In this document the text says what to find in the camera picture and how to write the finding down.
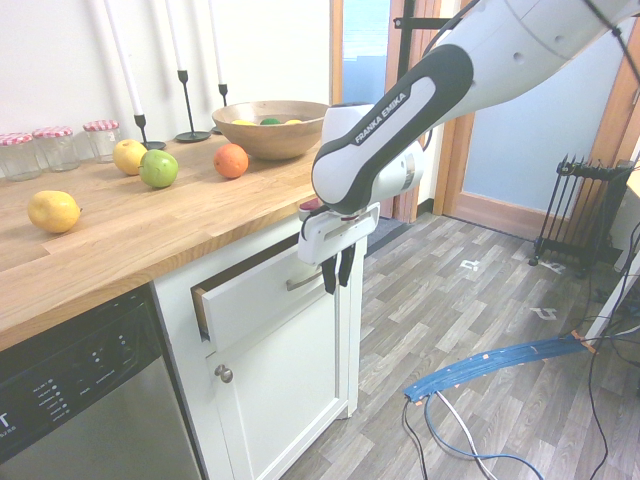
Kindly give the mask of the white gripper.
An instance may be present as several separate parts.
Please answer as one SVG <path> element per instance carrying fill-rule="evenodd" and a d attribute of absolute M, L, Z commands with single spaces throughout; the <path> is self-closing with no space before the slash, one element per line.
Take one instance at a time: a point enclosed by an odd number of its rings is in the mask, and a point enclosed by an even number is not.
<path fill-rule="evenodd" d="M 341 214 L 320 202 L 304 202 L 299 206 L 299 219 L 303 225 L 298 256 L 309 265 L 322 263 L 327 293 L 336 290 L 336 254 L 341 252 L 338 282 L 340 286 L 347 287 L 355 259 L 355 243 L 376 229 L 379 217 L 379 202 L 354 214 Z"/>

